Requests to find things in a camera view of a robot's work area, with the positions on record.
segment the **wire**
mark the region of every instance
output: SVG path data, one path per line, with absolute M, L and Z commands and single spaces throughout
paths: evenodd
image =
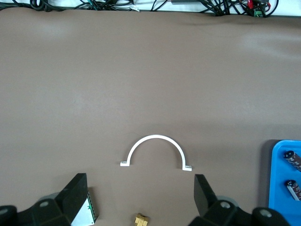
M 130 11 L 130 6 L 134 4 L 134 0 L 127 0 L 125 3 L 118 3 L 119 0 L 80 0 L 81 4 L 77 5 L 72 9 L 85 9 L 85 10 L 112 10 L 112 11 Z M 155 8 L 158 0 L 154 0 L 151 11 L 157 11 L 162 8 L 168 0 L 164 0 L 158 7 Z M 197 0 L 203 4 L 206 9 L 200 13 L 205 13 L 208 11 L 213 12 L 216 16 L 230 15 L 230 9 L 233 8 L 238 15 L 249 15 L 257 16 L 257 11 L 261 12 L 263 17 L 271 16 L 278 7 L 279 0 L 276 0 L 275 6 L 271 12 L 267 14 L 270 10 L 271 5 L 268 0 L 251 0 L 254 6 L 252 8 L 248 7 L 246 3 L 247 0 Z M 0 10 L 5 8 L 15 8 L 24 7 L 31 8 L 36 11 L 64 11 L 70 8 L 57 7 L 48 3 L 48 0 L 29 0 L 28 3 L 20 3 L 17 0 L 12 0 L 12 2 L 1 2 Z
M 154 0 L 154 3 L 152 4 L 151 10 L 150 10 L 151 12 L 155 12 L 158 9 L 162 8 L 168 2 L 168 0 L 165 0 L 160 6 L 158 6 L 156 9 L 154 9 L 156 2 L 157 2 L 157 0 Z
M 247 0 L 213 0 L 213 2 L 212 0 L 197 1 L 202 3 L 207 8 L 203 11 L 200 11 L 200 13 L 211 11 L 216 16 L 230 15 L 230 9 L 233 8 L 238 15 L 248 14 L 249 16 L 269 17 L 275 12 L 279 3 L 279 0 L 276 0 L 273 10 L 266 14 L 271 8 L 268 0 L 251 0 L 253 5 L 252 8 L 249 8 L 248 4 L 246 4 Z
M 121 4 L 118 4 L 118 1 L 119 0 L 80 0 L 81 4 L 72 9 L 130 11 L 130 5 L 134 4 L 134 0 L 127 0 L 127 2 Z M 12 0 L 10 3 L 0 1 L 0 10 L 15 7 L 31 8 L 36 11 L 46 12 L 70 9 L 53 6 L 48 3 L 48 0 L 29 0 L 29 4 L 20 3 L 17 0 Z

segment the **gold metal part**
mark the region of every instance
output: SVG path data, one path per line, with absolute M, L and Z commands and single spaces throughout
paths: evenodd
M 135 226 L 147 226 L 147 223 L 149 222 L 148 217 L 142 215 L 141 213 L 138 213 L 135 220 Z

